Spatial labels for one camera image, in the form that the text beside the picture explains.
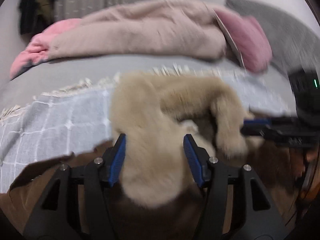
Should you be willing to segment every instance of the gray pillow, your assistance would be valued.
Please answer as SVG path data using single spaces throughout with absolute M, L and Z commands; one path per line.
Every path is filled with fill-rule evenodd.
M 320 68 L 320 39 L 293 16 L 252 0 L 227 0 L 226 6 L 257 19 L 272 49 L 271 65 L 285 76 L 301 66 L 305 70 Z

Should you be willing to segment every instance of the black bracket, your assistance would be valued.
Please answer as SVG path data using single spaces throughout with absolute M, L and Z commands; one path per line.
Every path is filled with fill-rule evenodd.
M 196 145 L 190 134 L 184 138 L 184 149 L 195 181 L 208 188 L 193 240 L 283 240 L 287 236 L 271 196 L 251 166 L 229 167 L 215 157 L 204 156 L 205 150 Z M 228 185 L 234 185 L 233 216 L 230 232 L 223 235 Z
M 125 155 L 125 135 L 102 158 L 86 166 L 70 168 L 62 164 L 50 179 L 25 226 L 27 240 L 41 237 L 56 240 L 116 240 L 105 191 L 118 181 Z M 84 184 L 85 210 L 90 235 L 81 232 L 78 185 Z

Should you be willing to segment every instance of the light blue blanket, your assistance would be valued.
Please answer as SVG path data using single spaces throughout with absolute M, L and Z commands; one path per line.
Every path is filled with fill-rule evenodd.
M 241 69 L 202 69 L 188 67 L 157 68 L 160 75 L 216 75 L 238 93 L 243 106 L 273 114 L 287 111 L 286 104 L 256 78 Z M 3 113 L 0 119 L 0 192 L 6 192 L 13 180 L 29 163 L 91 151 L 111 138 L 108 120 L 114 80 L 93 86 L 89 81 L 63 90 L 43 94 L 24 108 Z

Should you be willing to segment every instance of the gray bed sheet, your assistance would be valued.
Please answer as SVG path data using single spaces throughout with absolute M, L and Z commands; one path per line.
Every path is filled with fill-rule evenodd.
M 112 78 L 117 72 L 148 71 L 153 67 L 162 66 L 172 68 L 173 64 L 187 65 L 194 70 L 206 67 L 223 67 L 228 70 L 238 68 L 236 64 L 227 59 L 207 63 L 177 56 L 109 55 L 56 60 L 42 63 L 10 81 L 0 96 L 0 109 L 7 109 L 15 105 L 25 106 L 33 101 L 34 96 L 73 85 L 81 79 L 89 78 L 92 83 L 96 83 L 104 77 Z M 295 113 L 294 97 L 285 77 L 271 66 L 266 73 L 256 77 L 270 90 L 278 93 L 288 104 L 289 110 Z

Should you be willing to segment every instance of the bed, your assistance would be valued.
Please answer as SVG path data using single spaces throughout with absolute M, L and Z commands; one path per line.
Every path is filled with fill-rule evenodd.
M 312 44 L 315 44 L 315 46 L 318 45 L 320 27 L 305 0 L 204 1 L 215 2 L 221 5 L 227 3 L 229 8 L 237 11 L 241 15 L 253 14 L 263 8 L 266 13 L 270 14 L 270 18 L 272 19 L 279 18 L 279 15 L 282 15 L 283 20 L 286 22 L 292 22 L 292 19 L 297 19 L 294 24 L 292 24 L 293 29 L 287 30 L 287 37 L 292 36 L 293 30 L 300 28 L 303 29 L 304 37 L 307 37 L 305 39 L 306 44 L 309 44 L 311 40 L 313 42 Z M 109 77 L 112 79 L 119 72 L 125 73 L 132 70 L 152 71 L 153 68 L 174 68 L 174 66 L 187 66 L 189 69 L 197 72 L 208 68 L 225 69 L 232 72 L 239 69 L 237 64 L 228 59 L 208 63 L 181 56 L 108 55 L 92 58 L 54 60 L 42 63 L 31 68 L 14 80 L 9 81 L 10 65 L 18 53 L 21 52 L 28 43 L 28 38 L 22 38 L 18 35 L 18 2 L 19 0 L 5 0 L 0 7 L 0 15 L 6 15 L 6 17 L 0 17 L 0 29 L 2 30 L 0 40 L 6 41 L 1 44 L 0 49 L 1 109 L 10 109 L 16 105 L 25 106 L 26 104 L 32 104 L 34 97 L 39 98 L 44 92 L 52 92 L 53 90 L 78 84 L 81 79 L 90 79 L 92 84 L 96 84 L 101 78 Z M 251 75 L 251 78 L 252 80 L 257 80 L 259 85 L 263 85 L 269 91 L 272 91 L 273 94 L 279 95 L 287 105 L 286 113 L 295 113 L 295 101 L 287 79 L 287 73 L 291 67 L 290 63 L 298 60 L 301 64 L 306 62 L 311 65 L 316 65 L 318 59 L 316 58 L 315 62 L 308 62 L 310 55 L 305 56 L 305 51 L 300 51 L 301 57 L 284 59 L 285 52 L 281 50 L 281 46 L 284 46 L 288 40 L 283 39 L 278 48 L 279 42 L 277 37 L 273 37 L 273 40 L 271 39 L 275 33 L 275 26 L 278 27 L 279 25 L 272 21 L 266 21 L 266 19 L 259 14 L 254 16 L 260 21 L 260 24 L 264 28 L 271 47 L 274 46 L 272 48 L 274 51 L 274 60 L 272 64 L 268 66 L 267 72 L 259 75 Z M 5 129 L 1 129 L 1 133 L 1 136 L 4 137 Z M 22 162 L 17 162 L 16 157 L 4 159 L 1 168 L 1 192 L 5 192 L 22 168 L 33 160 L 40 159 L 31 160 L 27 158 Z M 4 171 L 8 172 L 10 176 L 4 176 Z

